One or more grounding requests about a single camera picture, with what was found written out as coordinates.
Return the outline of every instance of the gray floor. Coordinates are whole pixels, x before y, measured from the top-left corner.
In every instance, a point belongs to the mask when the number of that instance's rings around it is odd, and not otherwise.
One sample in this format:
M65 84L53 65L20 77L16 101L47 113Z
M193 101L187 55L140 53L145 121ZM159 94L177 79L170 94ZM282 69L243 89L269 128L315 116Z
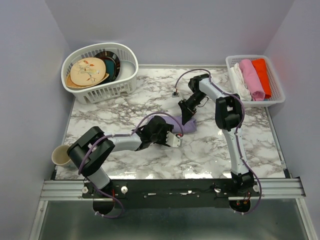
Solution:
M262 200L252 214L231 209L127 210L120 219L94 215L89 201L49 202L41 240L306 240L294 199Z

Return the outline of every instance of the orange towel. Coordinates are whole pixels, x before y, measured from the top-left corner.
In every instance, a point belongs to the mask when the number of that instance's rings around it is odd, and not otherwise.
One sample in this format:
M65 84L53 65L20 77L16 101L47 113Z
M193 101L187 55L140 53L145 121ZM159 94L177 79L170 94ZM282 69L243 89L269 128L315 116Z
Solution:
M253 60L252 65L254 66L254 69L255 69L256 73L258 74L262 88L265 92L264 98L265 99L271 98L272 93L271 93L269 78L268 78L268 74L267 74L266 61L263 58L259 58L257 60Z

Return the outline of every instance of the stack of plates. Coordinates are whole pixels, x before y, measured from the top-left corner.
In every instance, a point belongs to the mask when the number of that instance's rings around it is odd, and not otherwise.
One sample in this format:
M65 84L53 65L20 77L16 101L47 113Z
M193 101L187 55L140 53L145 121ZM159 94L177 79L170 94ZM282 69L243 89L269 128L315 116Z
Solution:
M95 57L87 57L77 61L66 77L68 88L79 90L98 84L111 83L120 72L120 60L111 51L99 52Z

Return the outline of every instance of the rolled towel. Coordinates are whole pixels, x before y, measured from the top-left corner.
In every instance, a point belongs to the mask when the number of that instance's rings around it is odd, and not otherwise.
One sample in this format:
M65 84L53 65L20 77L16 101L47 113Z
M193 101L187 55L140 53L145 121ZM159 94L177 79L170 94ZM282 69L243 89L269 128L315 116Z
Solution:
M263 101L265 99L265 91L261 85L258 74L249 59L243 59L239 63L240 69L243 73L243 78L248 86L251 96L254 101Z
M250 91L245 86L244 77L242 75L240 68L236 70L236 65L239 68L238 63L236 63L234 65L234 67L230 68L232 79L233 79L234 86L235 86L234 91L236 94L239 94L241 100L251 101Z
M256 71L256 74L258 74L258 77L260 79L260 83L265 92L265 98L266 99L271 98L272 92L269 84L266 61L263 58L259 58L257 60L253 60L252 65Z
M181 133L181 129L175 120L173 120L169 116L160 116L160 117L162 117L167 124L173 125L172 133L174 133L174 134ZM190 134L190 133L194 133L195 131L197 131L197 121L194 118L191 118L184 126L182 125L182 117L181 116L175 116L174 118L181 124L183 132L185 134Z

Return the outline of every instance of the laundry basket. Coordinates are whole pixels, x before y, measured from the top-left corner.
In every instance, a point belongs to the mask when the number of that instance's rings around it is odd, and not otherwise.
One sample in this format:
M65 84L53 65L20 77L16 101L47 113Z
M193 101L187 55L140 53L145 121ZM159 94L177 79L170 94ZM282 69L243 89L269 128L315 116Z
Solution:
M66 78L71 67L80 59L94 57L102 51L115 53L120 60L120 72L113 82L96 85L80 90L73 90L66 86ZM72 93L82 103L97 103L112 99L121 94L130 94L137 88L137 72L139 66L135 54L130 48L119 43L98 43L83 47L71 53L64 61L61 69L61 81L63 87Z
M271 64L269 58L263 55L235 55L228 56L225 59L226 66L228 68L229 80L231 83L231 88L235 92L235 81L233 75L230 72L230 68L233 67L236 63L240 63L243 59L256 60L264 59L266 63L266 70L269 78L269 84L272 92L272 96L269 99L264 101L242 101L245 107L269 107L273 104L283 103L285 101L285 94L281 88L278 76L276 71Z

